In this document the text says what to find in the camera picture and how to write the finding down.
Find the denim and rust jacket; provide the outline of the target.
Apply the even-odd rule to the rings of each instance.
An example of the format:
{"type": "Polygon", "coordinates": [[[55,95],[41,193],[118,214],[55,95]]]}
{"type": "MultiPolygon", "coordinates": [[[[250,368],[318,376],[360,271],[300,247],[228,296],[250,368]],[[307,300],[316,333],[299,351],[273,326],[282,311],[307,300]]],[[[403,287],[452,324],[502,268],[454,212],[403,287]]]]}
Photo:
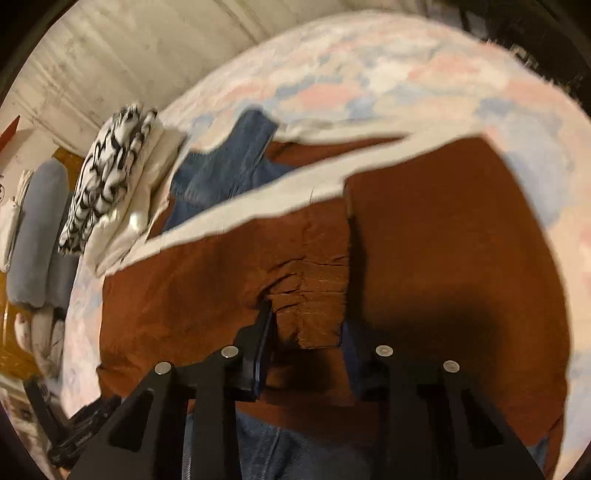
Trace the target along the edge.
{"type": "Polygon", "coordinates": [[[362,319],[396,351],[459,363],[554,474],[570,356],[563,287],[485,136],[375,121],[297,130],[252,109],[186,155],[168,198],[104,282],[104,394],[129,395],[160,360],[204,360],[270,302],[270,387],[243,413],[273,431],[369,444],[378,414],[353,395],[344,344],[346,321],[362,319]]]}

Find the grey puffy quilt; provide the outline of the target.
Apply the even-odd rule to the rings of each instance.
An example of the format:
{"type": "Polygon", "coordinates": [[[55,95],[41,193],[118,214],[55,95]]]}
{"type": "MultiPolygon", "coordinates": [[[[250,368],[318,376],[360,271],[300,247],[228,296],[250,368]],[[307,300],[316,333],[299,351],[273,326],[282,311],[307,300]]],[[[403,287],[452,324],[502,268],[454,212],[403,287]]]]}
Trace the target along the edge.
{"type": "Polygon", "coordinates": [[[62,366],[65,337],[63,311],[50,304],[33,312],[30,319],[17,313],[14,332],[18,346],[30,353],[43,377],[56,379],[62,366]]]}

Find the lower blue rolled pillow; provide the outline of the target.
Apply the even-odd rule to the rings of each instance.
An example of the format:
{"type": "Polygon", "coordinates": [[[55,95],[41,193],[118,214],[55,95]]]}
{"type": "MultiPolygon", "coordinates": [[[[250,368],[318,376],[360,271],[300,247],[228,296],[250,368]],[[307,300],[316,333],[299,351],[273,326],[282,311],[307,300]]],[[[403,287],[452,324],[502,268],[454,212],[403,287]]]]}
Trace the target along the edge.
{"type": "Polygon", "coordinates": [[[62,254],[58,249],[59,237],[68,217],[71,199],[72,194],[69,194],[58,227],[57,238],[52,250],[46,282],[46,302],[53,307],[61,308],[62,310],[68,308],[73,282],[79,263],[79,257],[77,255],[62,254]]]}

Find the blue rolled pillow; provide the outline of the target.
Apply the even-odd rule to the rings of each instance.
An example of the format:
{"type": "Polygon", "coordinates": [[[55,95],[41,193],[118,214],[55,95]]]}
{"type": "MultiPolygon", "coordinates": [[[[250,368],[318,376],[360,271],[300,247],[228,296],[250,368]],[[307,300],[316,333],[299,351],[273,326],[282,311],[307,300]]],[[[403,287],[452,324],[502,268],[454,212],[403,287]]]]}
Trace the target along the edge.
{"type": "Polygon", "coordinates": [[[61,308],[62,310],[68,308],[73,282],[79,263],[79,257],[77,255],[62,254],[58,249],[59,237],[68,217],[71,199],[72,194],[69,194],[58,227],[57,238],[52,250],[46,282],[46,302],[53,307],[61,308]]]}
{"type": "Polygon", "coordinates": [[[51,257],[68,196],[68,173],[58,160],[51,158],[34,171],[7,273],[10,303],[33,309],[44,305],[51,257]]]}

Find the upper blue rolled pillow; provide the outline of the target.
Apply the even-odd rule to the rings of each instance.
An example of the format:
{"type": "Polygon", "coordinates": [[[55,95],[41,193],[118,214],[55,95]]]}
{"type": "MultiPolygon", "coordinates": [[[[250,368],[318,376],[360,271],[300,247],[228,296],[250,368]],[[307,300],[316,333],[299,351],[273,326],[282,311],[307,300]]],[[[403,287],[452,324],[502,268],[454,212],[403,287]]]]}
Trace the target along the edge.
{"type": "Polygon", "coordinates": [[[34,171],[7,273],[10,303],[33,309],[44,305],[51,257],[68,196],[68,173],[58,160],[51,158],[34,171]]]}

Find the white folded puffer garment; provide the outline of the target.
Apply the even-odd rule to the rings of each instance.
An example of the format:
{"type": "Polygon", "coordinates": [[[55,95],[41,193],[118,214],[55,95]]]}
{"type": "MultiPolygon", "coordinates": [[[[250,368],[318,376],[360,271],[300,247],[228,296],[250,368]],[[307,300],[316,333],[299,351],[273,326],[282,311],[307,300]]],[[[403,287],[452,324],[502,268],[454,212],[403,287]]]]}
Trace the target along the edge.
{"type": "Polygon", "coordinates": [[[82,256],[100,277],[118,263],[143,234],[150,221],[150,203],[177,158],[187,134],[156,121],[131,167],[127,190],[93,227],[82,256]]]}

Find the white knit folded cloth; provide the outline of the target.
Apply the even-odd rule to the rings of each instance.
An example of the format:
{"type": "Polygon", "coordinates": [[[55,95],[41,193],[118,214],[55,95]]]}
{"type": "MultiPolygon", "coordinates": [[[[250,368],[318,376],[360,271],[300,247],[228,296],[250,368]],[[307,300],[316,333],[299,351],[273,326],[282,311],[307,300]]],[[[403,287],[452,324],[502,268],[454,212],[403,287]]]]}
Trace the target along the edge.
{"type": "Polygon", "coordinates": [[[15,195],[1,207],[0,257],[1,271],[3,273],[7,273],[10,269],[17,230],[19,228],[22,204],[32,175],[32,170],[24,170],[21,173],[15,195]]]}

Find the black white printed folded garment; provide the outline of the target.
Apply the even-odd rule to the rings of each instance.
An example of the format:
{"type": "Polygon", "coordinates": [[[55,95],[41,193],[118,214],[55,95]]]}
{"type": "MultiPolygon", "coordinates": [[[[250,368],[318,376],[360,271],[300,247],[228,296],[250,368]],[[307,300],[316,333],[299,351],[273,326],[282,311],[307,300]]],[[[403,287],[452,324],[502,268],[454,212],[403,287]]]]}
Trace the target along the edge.
{"type": "Polygon", "coordinates": [[[95,225],[124,198],[132,169],[157,120],[139,103],[121,107],[101,126],[82,164],[58,251],[80,255],[95,225]]]}

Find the pastel cat print blanket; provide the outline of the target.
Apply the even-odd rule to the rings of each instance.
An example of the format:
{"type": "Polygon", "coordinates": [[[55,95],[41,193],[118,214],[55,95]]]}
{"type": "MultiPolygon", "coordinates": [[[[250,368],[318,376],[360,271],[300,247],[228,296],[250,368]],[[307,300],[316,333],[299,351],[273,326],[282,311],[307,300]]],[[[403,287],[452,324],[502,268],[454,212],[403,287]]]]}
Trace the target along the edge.
{"type": "Polygon", "coordinates": [[[590,202],[582,195],[590,148],[578,141],[590,123],[579,106],[515,52],[420,17],[370,11],[311,22],[246,51],[174,100],[162,120],[207,148],[252,105],[308,125],[374,119],[487,128],[549,228],[567,283],[574,347],[554,472],[564,477],[590,439],[590,202]]]}

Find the beige patterned curtain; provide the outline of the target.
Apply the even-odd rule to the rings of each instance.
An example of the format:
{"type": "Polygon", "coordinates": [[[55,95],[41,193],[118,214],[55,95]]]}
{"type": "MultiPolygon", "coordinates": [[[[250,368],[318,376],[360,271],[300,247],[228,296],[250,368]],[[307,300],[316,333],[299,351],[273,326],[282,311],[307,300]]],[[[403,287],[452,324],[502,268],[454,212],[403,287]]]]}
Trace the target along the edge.
{"type": "Polygon", "coordinates": [[[82,154],[100,125],[138,100],[163,108],[239,53],[352,1],[79,1],[43,36],[8,107],[82,154]]]}

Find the red wall shelf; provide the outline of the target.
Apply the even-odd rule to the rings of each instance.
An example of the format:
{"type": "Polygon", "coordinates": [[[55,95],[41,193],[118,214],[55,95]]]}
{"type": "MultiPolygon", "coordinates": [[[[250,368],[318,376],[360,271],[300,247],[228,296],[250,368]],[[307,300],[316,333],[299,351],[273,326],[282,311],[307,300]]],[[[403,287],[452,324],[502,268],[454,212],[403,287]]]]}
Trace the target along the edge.
{"type": "Polygon", "coordinates": [[[8,145],[18,130],[20,116],[16,116],[14,120],[6,127],[0,135],[0,152],[8,145]]]}

